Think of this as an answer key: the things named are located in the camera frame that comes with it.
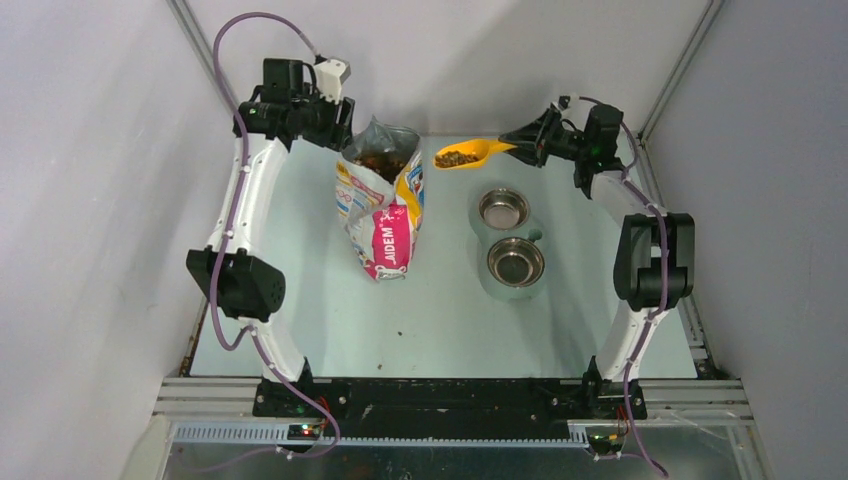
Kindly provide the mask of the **colourful pet food bag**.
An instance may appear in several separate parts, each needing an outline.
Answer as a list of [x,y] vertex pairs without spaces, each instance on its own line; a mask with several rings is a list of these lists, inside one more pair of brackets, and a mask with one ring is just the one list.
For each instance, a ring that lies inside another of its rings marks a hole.
[[[372,118],[336,163],[338,218],[357,260],[374,281],[404,278],[422,228],[425,180],[422,137]],[[353,160],[363,153],[396,152],[407,161],[393,184]]]

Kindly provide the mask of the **yellow plastic scoop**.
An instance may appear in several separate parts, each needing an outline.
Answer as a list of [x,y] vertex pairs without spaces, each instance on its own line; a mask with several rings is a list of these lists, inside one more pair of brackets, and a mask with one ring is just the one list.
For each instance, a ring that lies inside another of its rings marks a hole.
[[433,165],[439,170],[482,168],[492,155],[514,148],[515,145],[497,139],[471,139],[439,150],[433,158]]

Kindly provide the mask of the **steel bowl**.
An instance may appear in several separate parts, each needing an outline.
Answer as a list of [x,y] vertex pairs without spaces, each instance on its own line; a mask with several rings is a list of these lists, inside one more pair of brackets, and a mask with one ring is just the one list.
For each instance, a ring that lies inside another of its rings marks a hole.
[[530,218],[531,208],[522,193],[512,188],[500,187],[481,195],[477,212],[487,227],[507,231],[524,225]]
[[534,242],[519,237],[494,243],[486,255],[486,262],[494,279],[513,288],[535,285],[546,266],[541,249]]

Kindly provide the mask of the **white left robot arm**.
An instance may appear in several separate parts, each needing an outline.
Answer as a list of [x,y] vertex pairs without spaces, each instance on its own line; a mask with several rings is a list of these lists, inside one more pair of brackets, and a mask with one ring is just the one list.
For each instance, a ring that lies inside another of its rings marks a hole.
[[264,377],[283,383],[278,404],[297,417],[312,411],[316,390],[300,379],[308,362],[277,319],[286,293],[284,274],[262,259],[260,243],[293,143],[302,139],[333,151],[350,143],[355,103],[342,93],[350,70],[348,62],[322,56],[313,63],[264,61],[262,83],[234,106],[235,153],[216,226],[206,246],[186,258],[209,302],[219,344],[233,351],[250,340]]

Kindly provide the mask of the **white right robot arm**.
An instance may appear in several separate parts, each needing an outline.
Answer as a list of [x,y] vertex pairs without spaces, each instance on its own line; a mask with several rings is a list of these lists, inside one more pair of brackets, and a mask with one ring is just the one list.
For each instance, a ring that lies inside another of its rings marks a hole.
[[551,157],[572,162],[575,187],[620,228],[612,272],[620,305],[590,368],[600,379],[581,392],[585,411],[606,418],[622,403],[614,383],[630,386],[638,379],[658,325],[692,293],[695,222],[687,213],[667,211],[634,182],[618,154],[619,137],[632,135],[621,110],[594,100],[584,127],[574,129],[567,101],[561,98],[498,140],[529,166],[541,168]]

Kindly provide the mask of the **kibble in scoop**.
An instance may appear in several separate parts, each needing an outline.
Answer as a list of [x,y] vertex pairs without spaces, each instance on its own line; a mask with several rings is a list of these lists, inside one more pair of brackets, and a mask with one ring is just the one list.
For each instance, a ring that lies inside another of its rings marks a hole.
[[479,161],[479,157],[462,151],[442,152],[434,157],[434,164],[441,169],[450,169]]

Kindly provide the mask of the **small green object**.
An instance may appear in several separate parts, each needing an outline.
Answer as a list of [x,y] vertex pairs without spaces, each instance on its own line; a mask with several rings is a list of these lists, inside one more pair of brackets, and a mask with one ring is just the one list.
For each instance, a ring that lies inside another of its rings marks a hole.
[[528,237],[527,237],[527,239],[528,239],[529,241],[531,241],[531,242],[539,241],[539,240],[541,240],[542,238],[543,238],[543,233],[542,233],[542,231],[541,231],[541,230],[539,230],[539,229],[531,229],[531,230],[528,232]]

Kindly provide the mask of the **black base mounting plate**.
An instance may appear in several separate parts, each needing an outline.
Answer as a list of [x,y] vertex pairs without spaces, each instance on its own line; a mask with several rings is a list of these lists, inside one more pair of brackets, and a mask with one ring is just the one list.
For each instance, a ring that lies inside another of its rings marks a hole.
[[260,381],[252,414],[259,418],[332,415],[350,439],[565,440],[570,422],[647,417],[637,382],[555,378],[319,378],[298,384]]

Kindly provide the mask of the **left circuit board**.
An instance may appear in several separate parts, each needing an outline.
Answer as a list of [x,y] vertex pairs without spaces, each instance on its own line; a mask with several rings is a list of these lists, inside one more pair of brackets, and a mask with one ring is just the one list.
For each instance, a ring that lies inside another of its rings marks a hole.
[[317,441],[323,435],[323,427],[320,424],[297,423],[290,424],[286,433],[288,441]]

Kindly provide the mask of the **circuit board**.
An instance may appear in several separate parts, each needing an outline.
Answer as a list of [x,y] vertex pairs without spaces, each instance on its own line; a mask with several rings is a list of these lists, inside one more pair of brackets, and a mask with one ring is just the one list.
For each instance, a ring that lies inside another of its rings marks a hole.
[[618,458],[626,444],[623,434],[590,434],[588,436],[587,453],[600,459]]
[[297,423],[290,424],[286,433],[288,441],[317,441],[323,435],[323,427],[320,424]]

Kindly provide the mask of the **right circuit board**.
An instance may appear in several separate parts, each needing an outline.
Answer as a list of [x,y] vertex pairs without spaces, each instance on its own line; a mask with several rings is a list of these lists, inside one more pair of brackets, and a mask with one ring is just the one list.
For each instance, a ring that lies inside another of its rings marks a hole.
[[588,436],[587,453],[600,459],[618,458],[626,444],[623,434],[590,434]]

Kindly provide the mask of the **aluminium frame rail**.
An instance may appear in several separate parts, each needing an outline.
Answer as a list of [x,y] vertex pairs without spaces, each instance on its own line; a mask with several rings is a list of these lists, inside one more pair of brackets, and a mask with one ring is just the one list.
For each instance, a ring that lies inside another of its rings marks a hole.
[[[400,440],[350,439],[332,415],[316,418],[259,418],[252,414],[257,386],[255,378],[173,378],[164,381],[154,410],[176,421],[177,437],[187,441],[271,443],[309,445],[312,441],[288,441],[290,424],[320,424],[321,440],[338,440],[343,445],[420,446],[583,446],[590,434],[624,434],[630,431],[628,412],[617,421],[577,420],[570,422],[574,434],[565,440]],[[639,427],[690,427],[707,430],[750,427],[753,414],[741,384],[734,380],[647,380],[641,386],[647,409]]]

